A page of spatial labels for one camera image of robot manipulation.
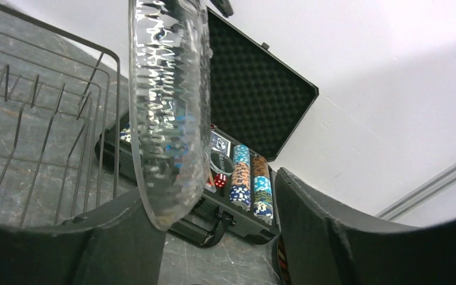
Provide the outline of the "silver round dealer button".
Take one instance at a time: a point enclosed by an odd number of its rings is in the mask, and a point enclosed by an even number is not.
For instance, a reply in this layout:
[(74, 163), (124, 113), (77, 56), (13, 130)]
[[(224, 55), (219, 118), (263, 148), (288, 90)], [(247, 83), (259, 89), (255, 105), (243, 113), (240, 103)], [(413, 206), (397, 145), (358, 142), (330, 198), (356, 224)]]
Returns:
[(210, 153), (210, 168), (216, 173), (221, 173), (227, 177), (231, 176), (235, 170), (232, 159), (217, 150), (212, 150)]

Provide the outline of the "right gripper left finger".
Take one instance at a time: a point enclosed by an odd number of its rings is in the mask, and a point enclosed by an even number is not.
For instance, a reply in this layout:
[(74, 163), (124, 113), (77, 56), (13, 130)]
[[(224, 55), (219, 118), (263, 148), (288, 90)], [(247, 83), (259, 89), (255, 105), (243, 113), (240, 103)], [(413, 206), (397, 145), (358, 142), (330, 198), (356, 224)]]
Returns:
[(0, 224), (0, 284), (156, 284), (165, 239), (136, 190), (56, 226)]

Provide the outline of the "red die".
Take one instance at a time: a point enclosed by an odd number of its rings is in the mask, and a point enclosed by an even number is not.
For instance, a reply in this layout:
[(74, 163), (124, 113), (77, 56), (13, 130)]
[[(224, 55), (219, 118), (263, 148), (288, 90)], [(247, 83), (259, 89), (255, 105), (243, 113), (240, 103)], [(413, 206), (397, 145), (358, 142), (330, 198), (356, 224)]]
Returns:
[(227, 176), (223, 173), (216, 174), (214, 178), (214, 186), (217, 188), (223, 188), (227, 183)]

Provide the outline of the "clear glass plate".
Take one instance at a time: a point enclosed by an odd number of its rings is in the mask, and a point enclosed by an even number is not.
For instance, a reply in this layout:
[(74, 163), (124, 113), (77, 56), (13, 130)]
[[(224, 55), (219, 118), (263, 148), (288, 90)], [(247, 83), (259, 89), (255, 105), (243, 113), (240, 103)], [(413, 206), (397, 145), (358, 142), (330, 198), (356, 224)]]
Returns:
[(166, 231), (210, 171), (210, 48), (204, 1), (130, 1), (129, 123), (148, 218)]

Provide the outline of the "black poker chip case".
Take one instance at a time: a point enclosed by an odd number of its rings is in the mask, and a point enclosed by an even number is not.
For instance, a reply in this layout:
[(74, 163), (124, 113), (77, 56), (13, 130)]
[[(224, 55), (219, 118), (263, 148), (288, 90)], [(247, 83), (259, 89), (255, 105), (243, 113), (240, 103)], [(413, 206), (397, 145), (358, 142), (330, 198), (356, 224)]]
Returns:
[[(318, 89), (207, 7), (210, 48), (210, 153), (228, 155), (235, 166), (223, 188), (209, 171), (201, 198), (170, 229), (197, 246), (219, 243), (226, 231), (256, 244), (278, 234), (273, 162), (296, 129)], [(137, 183), (129, 110), (112, 125), (118, 173)]]

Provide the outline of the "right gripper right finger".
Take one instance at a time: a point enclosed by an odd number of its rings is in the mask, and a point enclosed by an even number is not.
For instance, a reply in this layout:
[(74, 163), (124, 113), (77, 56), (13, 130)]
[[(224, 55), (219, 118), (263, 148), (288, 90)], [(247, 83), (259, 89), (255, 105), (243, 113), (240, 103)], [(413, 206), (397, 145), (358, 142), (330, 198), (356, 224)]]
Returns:
[(285, 168), (274, 191), (293, 284), (456, 284), (456, 219), (427, 227), (383, 220)]

